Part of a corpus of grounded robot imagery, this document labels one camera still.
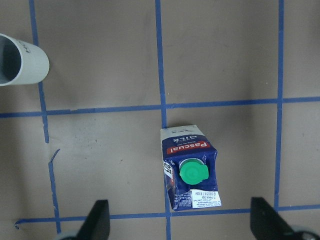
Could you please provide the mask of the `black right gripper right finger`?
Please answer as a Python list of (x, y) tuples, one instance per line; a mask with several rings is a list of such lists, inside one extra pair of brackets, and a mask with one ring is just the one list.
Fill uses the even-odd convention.
[(263, 197), (250, 202), (250, 230), (256, 240), (294, 240), (295, 232)]

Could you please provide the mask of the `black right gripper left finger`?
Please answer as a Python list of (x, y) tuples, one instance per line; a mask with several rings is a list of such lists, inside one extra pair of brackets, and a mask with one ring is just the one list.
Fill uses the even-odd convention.
[(107, 240), (110, 235), (109, 202), (97, 200), (76, 235), (77, 240)]

